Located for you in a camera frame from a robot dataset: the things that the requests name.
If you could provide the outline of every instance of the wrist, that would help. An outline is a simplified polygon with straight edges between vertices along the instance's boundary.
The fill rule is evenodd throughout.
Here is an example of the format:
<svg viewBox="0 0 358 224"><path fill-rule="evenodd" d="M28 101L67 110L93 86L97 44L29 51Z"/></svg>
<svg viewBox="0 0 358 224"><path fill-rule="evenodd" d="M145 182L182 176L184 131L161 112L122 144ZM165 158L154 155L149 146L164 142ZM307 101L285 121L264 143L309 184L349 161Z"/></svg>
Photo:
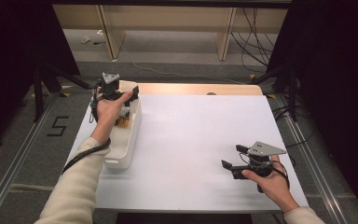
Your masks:
<svg viewBox="0 0 358 224"><path fill-rule="evenodd" d="M104 144L109 138L110 133L112 132L113 127L115 126L115 121L113 120L98 120L97 126L91 134L91 137Z"/></svg>
<svg viewBox="0 0 358 224"><path fill-rule="evenodd" d="M290 198L284 198L282 201L276 202L276 204L281 208L284 214L300 207L292 196L290 196Z"/></svg>

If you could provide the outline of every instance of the white container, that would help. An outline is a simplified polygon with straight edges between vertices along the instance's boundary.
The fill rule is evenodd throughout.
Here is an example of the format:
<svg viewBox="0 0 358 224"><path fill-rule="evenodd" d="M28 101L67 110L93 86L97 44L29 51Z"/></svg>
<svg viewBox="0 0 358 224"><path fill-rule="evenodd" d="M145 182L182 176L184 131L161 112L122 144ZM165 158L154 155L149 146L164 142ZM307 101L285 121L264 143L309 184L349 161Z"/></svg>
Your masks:
<svg viewBox="0 0 358 224"><path fill-rule="evenodd" d="M136 86L134 82L120 81L120 91L130 91ZM114 127L110 133L111 151L105 156L104 165L112 170L124 170L130 167L132 153L141 123L142 109L140 99L130 105L130 126L128 128Z"/></svg>

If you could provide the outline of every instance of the silver bracket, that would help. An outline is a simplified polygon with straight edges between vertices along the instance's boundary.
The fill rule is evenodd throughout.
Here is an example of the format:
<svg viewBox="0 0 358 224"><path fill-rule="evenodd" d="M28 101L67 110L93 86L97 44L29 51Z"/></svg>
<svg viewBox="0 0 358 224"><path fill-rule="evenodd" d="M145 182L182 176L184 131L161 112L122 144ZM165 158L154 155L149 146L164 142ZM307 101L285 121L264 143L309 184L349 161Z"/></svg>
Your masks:
<svg viewBox="0 0 358 224"><path fill-rule="evenodd" d="M119 80L120 79L120 75L119 74L116 74L116 75L111 75L111 74L107 74L107 73L103 73L103 81L106 83L106 84L110 84L116 80Z"/></svg>
<svg viewBox="0 0 358 224"><path fill-rule="evenodd" d="M286 150L262 142L255 142L248 150L250 155L272 156L286 153Z"/></svg>

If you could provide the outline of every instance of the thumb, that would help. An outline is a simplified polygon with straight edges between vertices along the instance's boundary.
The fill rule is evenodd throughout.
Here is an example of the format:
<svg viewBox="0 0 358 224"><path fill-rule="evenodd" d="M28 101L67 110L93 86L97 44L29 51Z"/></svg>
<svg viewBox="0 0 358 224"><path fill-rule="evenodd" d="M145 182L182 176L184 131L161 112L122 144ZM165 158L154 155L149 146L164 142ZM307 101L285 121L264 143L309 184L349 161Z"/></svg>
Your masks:
<svg viewBox="0 0 358 224"><path fill-rule="evenodd" d="M250 171L250 170L243 170L242 175L250 180L253 180L256 184L260 184L260 181L263 178L263 177L257 175L255 172Z"/></svg>
<svg viewBox="0 0 358 224"><path fill-rule="evenodd" d="M133 91L126 91L124 92L120 98L116 99L116 101L120 104L124 104L126 103L126 101L130 100L130 98L132 97Z"/></svg>

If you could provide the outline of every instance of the gray floor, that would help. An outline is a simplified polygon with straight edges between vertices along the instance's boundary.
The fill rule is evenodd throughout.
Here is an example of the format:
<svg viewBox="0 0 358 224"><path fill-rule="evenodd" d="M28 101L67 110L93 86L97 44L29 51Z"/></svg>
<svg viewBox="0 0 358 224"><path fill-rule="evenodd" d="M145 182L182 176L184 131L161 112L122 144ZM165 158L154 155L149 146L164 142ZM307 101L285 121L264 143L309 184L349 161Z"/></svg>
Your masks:
<svg viewBox="0 0 358 224"><path fill-rule="evenodd" d="M112 61L108 57L105 44L101 44L104 42L103 35L98 35L97 32L65 30L82 79L86 81L96 80L101 72L110 71L120 73L126 79L141 81L234 84L248 83L251 74L259 76L265 70L261 63L247 55L242 56L242 50L234 39L230 41L227 59L223 62L219 61L214 35L208 33L127 32L118 59ZM81 42L84 36L90 39L86 44ZM268 35L268 37L274 42L277 36ZM264 35L260 36L260 42L264 48L272 49ZM249 50L262 60L258 49L249 48ZM242 62L248 68L261 71L261 73L245 69ZM64 79L60 79L60 82L65 86L73 86L66 89L66 92L70 92L70 96L61 97L51 94L45 97L46 104L51 102L50 112L41 124L45 128L37 133L36 140L31 144L31 150L25 155L22 168L16 175L12 188L0 204L0 223L35 221L65 164L80 121L84 116L81 111L88 106L90 92L77 88ZM273 93L270 85L272 82L273 79L261 84L265 94ZM0 181L4 178L16 153L23 148L28 132L33 128L32 93L33 90L30 89L29 94L24 98L26 104L13 115L11 123L1 136L4 144L0 147ZM285 103L285 94L278 95L278 97L280 100L268 98L272 110ZM300 97L297 103L302 105ZM328 148L319 135L317 127L314 126L310 113L307 109L299 108L297 114L297 124L301 132L305 138L310 137L307 146L315 156L317 165L322 170L328 188L333 191L347 223L358 223L358 201L334 160L328 157ZM67 126L65 135L60 138L48 138L47 135L57 132L51 127L57 122L56 118L62 115L67 118L59 120L60 125ZM287 120L278 119L277 125L284 143L290 146L296 143L296 139L293 137ZM326 223L335 223L335 219L331 217L327 209L324 197L314 182L304 158L303 149L300 146L287 149L296 162L296 174L309 199L310 207ZM254 214L252 219L254 224L279 223L269 214ZM115 220L116 214L111 211L97 209L95 212L97 223L115 223Z"/></svg>

